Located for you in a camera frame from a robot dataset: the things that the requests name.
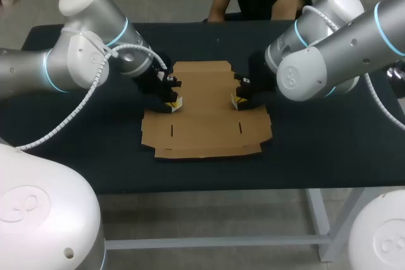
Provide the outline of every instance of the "flat cardboard box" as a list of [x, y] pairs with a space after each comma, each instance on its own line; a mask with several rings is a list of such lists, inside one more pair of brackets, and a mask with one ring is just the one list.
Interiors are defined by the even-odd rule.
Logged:
[[158, 158], [243, 156], [261, 152], [272, 138], [266, 108], [238, 111], [231, 94], [239, 85], [227, 61], [177, 62], [173, 76], [183, 106], [171, 114], [145, 110], [142, 144]]

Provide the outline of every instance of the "white spiral cable wrap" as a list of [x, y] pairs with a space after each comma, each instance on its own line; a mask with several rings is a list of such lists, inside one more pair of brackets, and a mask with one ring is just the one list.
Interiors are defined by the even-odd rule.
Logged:
[[[338, 28], [336, 27], [336, 25], [332, 22], [332, 20], [330, 20], [328, 18], [328, 16], [326, 16], [325, 14], [323, 14], [321, 11], [317, 10], [316, 8], [313, 8], [312, 6], [305, 6], [303, 11], [312, 11], [316, 14], [318, 14], [322, 19], [324, 19], [328, 25], [330, 26], [330, 28], [336, 32], [338, 31]], [[368, 73], [364, 74], [364, 77], [366, 78], [366, 83], [367, 83], [367, 87], [370, 90], [371, 96], [373, 97], [374, 101], [377, 103], [377, 106], [381, 109], [381, 111], [386, 115], [386, 117], [388, 117], [389, 120], [391, 120], [393, 123], [395, 123], [399, 128], [401, 128], [402, 130], [405, 131], [405, 125], [403, 123], [401, 123], [399, 120], [397, 120], [388, 110], [387, 108], [382, 104], [380, 98], [378, 98], [377, 93], [375, 92], [374, 86], [371, 82], [370, 76]]]
[[336, 24], [334, 24], [333, 21], [331, 19], [329, 19], [327, 15], [323, 14], [320, 10], [314, 8], [313, 6], [305, 6], [302, 9], [302, 12], [305, 12], [305, 11], [314, 12], [315, 14], [317, 14], [319, 17], [321, 17], [323, 20], [326, 21], [326, 23], [332, 29], [332, 31], [334, 31], [334, 32], [338, 31], [339, 28], [336, 26]]
[[[135, 44], [123, 44], [121, 46], [115, 47], [112, 49], [112, 51], [118, 52], [119, 50], [122, 49], [137, 49], [140, 51], [147, 52], [148, 54], [151, 54], [153, 57], [155, 57], [158, 60], [158, 63], [162, 67], [162, 69], [167, 70], [167, 67], [163, 60], [157, 55], [154, 51], [150, 50], [147, 47], [143, 46], [138, 46]], [[111, 53], [107, 53], [103, 60], [100, 63], [100, 67], [97, 71], [96, 77], [94, 78], [93, 84], [91, 85], [89, 91], [87, 92], [86, 96], [83, 98], [82, 102], [69, 114], [68, 117], [65, 118], [56, 128], [54, 128], [52, 131], [50, 131], [47, 135], [43, 136], [42, 138], [36, 140], [35, 142], [32, 142], [27, 145], [22, 145], [19, 147], [16, 147], [17, 150], [20, 151], [25, 151], [34, 147], [37, 147], [40, 144], [43, 144], [53, 136], [55, 136], [60, 130], [62, 130], [74, 117], [83, 109], [83, 107], [87, 104], [89, 101], [90, 97], [93, 95], [94, 91], [96, 90], [99, 81], [100, 81], [100, 76], [101, 73], [103, 72], [104, 66], [106, 65], [108, 59], [111, 57]]]

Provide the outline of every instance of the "table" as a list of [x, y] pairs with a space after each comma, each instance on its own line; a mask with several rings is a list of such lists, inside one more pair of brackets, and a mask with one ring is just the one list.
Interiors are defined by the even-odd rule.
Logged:
[[[246, 73], [249, 55], [264, 49], [289, 21], [222, 24], [135, 24], [155, 51], [176, 61], [227, 60]], [[35, 27], [24, 50], [49, 48], [61, 25]], [[378, 71], [371, 74], [386, 108], [405, 122], [394, 93]], [[0, 136], [13, 145], [43, 136], [81, 101], [85, 92], [32, 94], [0, 102]], [[347, 240], [356, 214], [375, 189], [405, 185], [405, 134], [377, 108], [364, 78], [346, 95], [309, 102], [265, 97], [273, 130], [263, 153], [240, 158], [168, 161], [140, 144], [143, 97], [134, 83], [114, 71], [90, 103], [58, 136], [30, 153], [78, 171], [97, 194], [307, 188], [317, 235], [110, 241], [109, 249], [215, 245], [309, 244], [320, 246], [322, 261], [333, 260]], [[337, 223], [329, 223], [319, 188], [352, 191]]]

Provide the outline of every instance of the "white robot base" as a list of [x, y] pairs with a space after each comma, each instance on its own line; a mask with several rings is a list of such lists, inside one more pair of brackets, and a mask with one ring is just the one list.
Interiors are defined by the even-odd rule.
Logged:
[[379, 196], [356, 218], [349, 238], [353, 270], [405, 269], [405, 190]]
[[0, 144], [0, 269], [105, 269], [97, 197], [76, 171]]

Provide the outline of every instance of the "gray floor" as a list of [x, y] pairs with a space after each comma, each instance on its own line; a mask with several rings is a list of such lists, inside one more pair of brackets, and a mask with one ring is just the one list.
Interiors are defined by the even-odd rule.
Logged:
[[[20, 0], [12, 8], [0, 6], [0, 46], [19, 49], [34, 25], [62, 23], [58, 1]], [[207, 17], [211, 5], [211, 0], [114, 1], [138, 22], [199, 21]], [[367, 8], [377, 1], [362, 0]], [[229, 11], [237, 10], [232, 0]], [[349, 191], [323, 193], [333, 221]], [[313, 232], [302, 190], [102, 196], [100, 202], [108, 240]], [[333, 264], [320, 264], [311, 246], [115, 251], [108, 262], [113, 270], [350, 269], [345, 252]]]

